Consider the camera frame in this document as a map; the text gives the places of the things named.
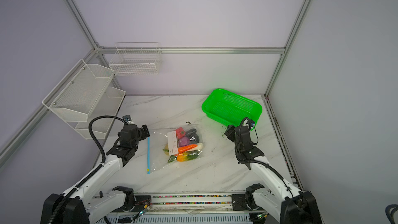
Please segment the purple onion toy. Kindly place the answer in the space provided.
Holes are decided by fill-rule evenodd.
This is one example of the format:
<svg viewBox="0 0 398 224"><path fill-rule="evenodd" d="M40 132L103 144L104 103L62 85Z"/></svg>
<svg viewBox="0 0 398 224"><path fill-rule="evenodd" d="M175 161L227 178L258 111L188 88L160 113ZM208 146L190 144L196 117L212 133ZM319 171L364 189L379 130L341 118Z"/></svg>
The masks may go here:
<svg viewBox="0 0 398 224"><path fill-rule="evenodd" d="M190 139L186 136L183 136L181 139L178 140L178 147L184 147L190 145Z"/></svg>

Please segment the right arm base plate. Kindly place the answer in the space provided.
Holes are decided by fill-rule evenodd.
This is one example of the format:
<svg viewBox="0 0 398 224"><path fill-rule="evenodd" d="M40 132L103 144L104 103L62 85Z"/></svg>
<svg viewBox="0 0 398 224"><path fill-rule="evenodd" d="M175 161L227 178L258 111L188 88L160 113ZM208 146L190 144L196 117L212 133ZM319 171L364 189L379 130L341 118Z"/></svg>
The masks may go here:
<svg viewBox="0 0 398 224"><path fill-rule="evenodd" d="M253 193L251 196L246 194L232 194L232 207L234 211L270 211L273 206L265 196L260 193Z"/></svg>

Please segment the red pepper toy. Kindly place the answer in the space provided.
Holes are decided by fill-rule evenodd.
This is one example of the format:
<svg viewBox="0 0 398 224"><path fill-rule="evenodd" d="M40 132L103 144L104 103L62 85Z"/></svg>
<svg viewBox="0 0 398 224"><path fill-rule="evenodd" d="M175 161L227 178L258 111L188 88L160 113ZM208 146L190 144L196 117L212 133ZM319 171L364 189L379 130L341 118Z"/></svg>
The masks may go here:
<svg viewBox="0 0 398 224"><path fill-rule="evenodd" d="M181 139L186 135L185 130L182 127L179 127L175 130L177 139Z"/></svg>

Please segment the clear zip bag blue zipper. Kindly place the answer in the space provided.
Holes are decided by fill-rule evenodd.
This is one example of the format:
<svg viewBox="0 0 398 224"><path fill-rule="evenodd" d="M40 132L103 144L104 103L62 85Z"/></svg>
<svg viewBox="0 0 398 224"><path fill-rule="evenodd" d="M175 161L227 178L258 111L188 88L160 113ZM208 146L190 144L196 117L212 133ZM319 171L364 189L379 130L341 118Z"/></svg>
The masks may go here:
<svg viewBox="0 0 398 224"><path fill-rule="evenodd" d="M168 163L168 160L169 160L170 156L179 154L178 153L178 148L179 148L178 147L178 139L176 137L176 132L175 132L175 130L179 127L182 127L185 130L185 132L188 131L189 129L195 128L197 130L196 135L198 135L200 138L200 143L204 144L202 134L197 125L186 124L186 125L180 125L178 127L150 130L150 137L148 138L148 141L147 141L147 147L148 147L148 150L147 150L147 173L148 174L151 174L151 173L154 173L155 171L163 169L170 164L178 163L178 161L175 161L173 163ZM167 156L163 151L166 144L169 145L170 156Z"/></svg>

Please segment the orange carrot toy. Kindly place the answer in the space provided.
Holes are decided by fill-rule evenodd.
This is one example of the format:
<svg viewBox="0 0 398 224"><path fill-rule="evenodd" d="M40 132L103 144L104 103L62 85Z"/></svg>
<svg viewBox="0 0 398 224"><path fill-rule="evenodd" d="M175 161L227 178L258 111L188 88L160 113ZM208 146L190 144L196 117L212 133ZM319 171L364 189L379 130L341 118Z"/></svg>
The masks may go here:
<svg viewBox="0 0 398 224"><path fill-rule="evenodd" d="M190 145L187 145L187 146L184 146L184 147L179 147L178 148L178 153L179 154L180 153L184 153L184 152L189 151L189 150L194 149L194 148L197 148L197 144L190 144Z"/></svg>

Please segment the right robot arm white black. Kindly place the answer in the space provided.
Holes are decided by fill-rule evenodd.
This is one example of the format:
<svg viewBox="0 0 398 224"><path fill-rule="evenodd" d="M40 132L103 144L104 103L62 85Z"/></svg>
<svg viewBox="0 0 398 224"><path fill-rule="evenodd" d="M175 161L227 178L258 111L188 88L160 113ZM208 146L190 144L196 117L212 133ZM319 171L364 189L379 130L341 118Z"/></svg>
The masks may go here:
<svg viewBox="0 0 398 224"><path fill-rule="evenodd" d="M245 202L250 210L262 208L280 224L321 224L315 197L288 182L252 142L248 126L229 125L224 133L235 146L239 164L244 164L262 180L246 188Z"/></svg>

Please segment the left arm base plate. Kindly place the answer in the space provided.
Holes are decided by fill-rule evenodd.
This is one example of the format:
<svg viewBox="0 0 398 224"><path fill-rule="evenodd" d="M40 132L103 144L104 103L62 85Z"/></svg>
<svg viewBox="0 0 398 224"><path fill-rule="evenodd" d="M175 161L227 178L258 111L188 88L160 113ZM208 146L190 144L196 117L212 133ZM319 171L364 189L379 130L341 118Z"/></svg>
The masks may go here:
<svg viewBox="0 0 398 224"><path fill-rule="evenodd" d="M128 197L125 204L120 208L116 208L112 213L138 213L142 211L145 205L150 205L151 203L150 195L134 195L134 197Z"/></svg>

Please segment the yellow lemon toy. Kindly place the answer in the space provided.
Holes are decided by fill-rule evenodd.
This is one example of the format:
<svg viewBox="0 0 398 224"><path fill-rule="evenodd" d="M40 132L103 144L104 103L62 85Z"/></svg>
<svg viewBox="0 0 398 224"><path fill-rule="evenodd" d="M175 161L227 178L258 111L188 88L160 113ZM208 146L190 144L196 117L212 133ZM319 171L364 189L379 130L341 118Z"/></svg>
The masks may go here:
<svg viewBox="0 0 398 224"><path fill-rule="evenodd" d="M168 145L168 144L165 145L163 151L164 151L164 153L165 153L167 156L170 156L170 151L169 151L169 145Z"/></svg>

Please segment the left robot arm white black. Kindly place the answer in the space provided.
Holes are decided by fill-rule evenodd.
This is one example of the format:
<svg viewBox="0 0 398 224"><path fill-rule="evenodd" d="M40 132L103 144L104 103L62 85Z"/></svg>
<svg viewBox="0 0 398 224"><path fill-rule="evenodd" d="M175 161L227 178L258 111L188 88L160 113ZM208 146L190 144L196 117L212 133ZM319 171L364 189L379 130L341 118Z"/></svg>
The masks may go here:
<svg viewBox="0 0 398 224"><path fill-rule="evenodd" d="M44 202L42 224L94 224L118 209L130 212L136 207L134 190L116 186L106 196L95 199L102 186L134 157L138 144L150 136L146 125L125 124L119 144L106 154L105 161L62 194L52 194Z"/></svg>

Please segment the black round avocado toy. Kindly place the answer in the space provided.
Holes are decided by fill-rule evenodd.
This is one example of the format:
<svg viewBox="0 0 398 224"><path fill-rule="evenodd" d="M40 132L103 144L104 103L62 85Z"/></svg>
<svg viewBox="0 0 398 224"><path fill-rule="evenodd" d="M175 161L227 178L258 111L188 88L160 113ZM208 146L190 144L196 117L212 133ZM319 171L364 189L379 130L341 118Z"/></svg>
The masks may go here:
<svg viewBox="0 0 398 224"><path fill-rule="evenodd" d="M190 140L190 144L198 144L200 142L200 138L196 134L194 136L192 136L189 140Z"/></svg>

